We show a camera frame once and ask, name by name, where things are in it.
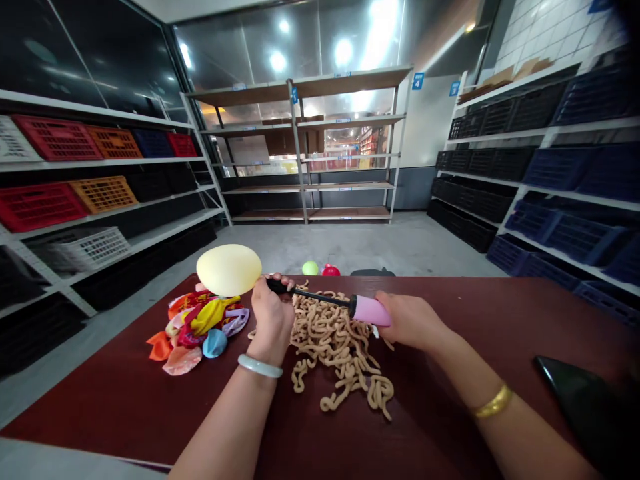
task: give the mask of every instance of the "yellow balloon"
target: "yellow balloon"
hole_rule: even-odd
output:
[[[207,290],[222,297],[235,297],[253,288],[262,273],[262,263],[250,248],[229,244],[204,252],[195,270]]]

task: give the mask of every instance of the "green balloon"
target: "green balloon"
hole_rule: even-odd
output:
[[[318,264],[312,260],[305,262],[302,266],[302,273],[304,275],[317,275],[319,271],[320,268],[318,268]]]

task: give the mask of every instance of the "concrete floor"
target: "concrete floor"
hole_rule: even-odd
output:
[[[302,264],[331,263],[343,275],[381,269],[397,276],[505,277],[484,255],[424,213],[396,213],[392,225],[237,225],[155,278],[116,308],[92,318],[76,336],[0,383],[0,428],[16,418],[188,275],[208,248],[241,243],[265,272],[301,274]],[[12,479],[160,479],[161,473],[115,459],[0,438],[0,472]]]

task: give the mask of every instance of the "red balloon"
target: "red balloon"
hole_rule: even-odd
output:
[[[325,268],[322,272],[322,275],[324,277],[339,277],[340,276],[340,270],[338,270],[338,268],[330,265],[327,268]]]

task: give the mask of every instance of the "blue sign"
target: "blue sign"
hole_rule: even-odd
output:
[[[612,0],[593,0],[587,13],[597,13],[599,11],[608,10],[613,6]]]
[[[449,90],[449,96],[450,97],[457,97],[458,96],[458,92],[460,91],[460,82],[452,82],[451,84],[451,88]]]
[[[413,85],[411,90],[422,90],[422,84],[425,82],[425,73],[417,72],[413,75]]]

